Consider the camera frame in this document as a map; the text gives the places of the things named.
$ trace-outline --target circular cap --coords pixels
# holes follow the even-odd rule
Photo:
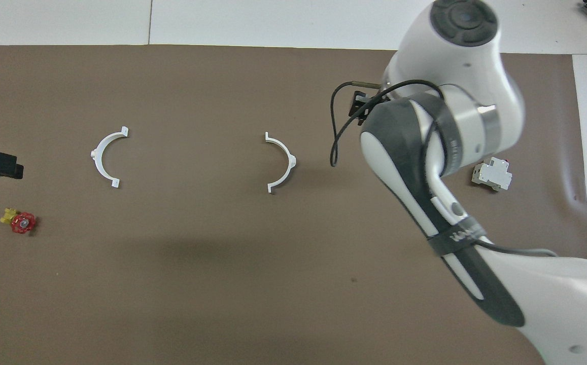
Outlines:
[[[451,7],[449,19],[456,27],[470,30],[483,22],[483,13],[470,3],[459,3]]]
[[[480,0],[437,0],[431,25],[443,39],[465,47],[486,44],[498,31],[494,12]]]

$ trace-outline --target yellow plastic fitting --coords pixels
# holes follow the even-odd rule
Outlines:
[[[12,208],[5,208],[5,215],[1,218],[1,223],[11,224],[13,218],[18,215],[20,212],[12,209]]]

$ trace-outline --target gray band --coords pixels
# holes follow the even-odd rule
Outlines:
[[[483,156],[490,156],[498,152],[500,147],[500,119],[495,105],[489,106],[483,113],[480,112],[480,118],[483,120],[483,127],[485,129],[485,150]]]
[[[429,238],[428,244],[431,245],[438,256],[444,256],[473,245],[481,236],[486,234],[485,229],[474,217],[466,217],[455,226],[451,226],[446,231]]]

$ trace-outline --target velcro strap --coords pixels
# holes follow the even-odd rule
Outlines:
[[[455,226],[429,238],[428,244],[438,256],[444,256],[473,245],[486,234],[485,229],[474,217],[466,217]]]

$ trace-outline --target white plastic part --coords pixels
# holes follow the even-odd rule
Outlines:
[[[127,127],[122,126],[121,132],[115,132],[112,134],[107,135],[104,139],[99,142],[97,148],[92,150],[91,157],[94,160],[94,165],[97,168],[97,171],[101,173],[102,176],[107,178],[108,180],[112,181],[111,186],[114,188],[118,188],[120,186],[120,179],[110,176],[106,170],[103,168],[101,164],[101,156],[103,155],[103,151],[108,147],[108,144],[112,141],[115,141],[117,138],[128,137],[129,129]]]
[[[547,365],[587,365],[587,260],[476,247],[526,320],[517,328]]]
[[[436,85],[456,85],[479,106],[496,106],[500,120],[497,153],[511,147],[523,130],[525,109],[520,93],[507,77],[500,59],[501,28],[488,43],[478,47],[456,46],[433,30],[432,2],[416,18],[404,35],[399,49],[384,74],[384,87],[409,79],[430,80]],[[405,86],[393,91],[394,98],[426,90],[425,86]]]
[[[271,189],[273,187],[277,187],[277,185],[282,184],[282,182],[284,180],[286,180],[286,178],[289,176],[289,173],[291,173],[291,169],[295,167],[296,159],[295,159],[294,155],[291,155],[291,152],[289,152],[289,149],[287,148],[287,146],[284,145],[284,143],[282,143],[281,141],[278,141],[275,138],[268,137],[268,132],[266,132],[265,136],[266,136],[266,141],[268,143],[274,143],[274,144],[279,145],[280,148],[282,148],[282,150],[284,150],[284,152],[287,154],[287,157],[289,158],[289,166],[287,166],[287,171],[284,173],[284,175],[282,175],[282,177],[280,177],[279,180],[267,184],[268,193],[273,194]]]
[[[365,161],[372,168],[372,171],[402,201],[426,236],[435,236],[435,234],[438,234],[437,228],[435,228],[435,225],[431,222],[425,211],[422,210],[399,175],[399,171],[395,167],[395,162],[390,158],[381,141],[370,132],[361,132],[361,151],[363,152]]]
[[[496,157],[488,157],[482,164],[474,167],[471,180],[476,184],[485,184],[496,191],[507,190],[512,182],[512,174],[507,172],[509,162]]]

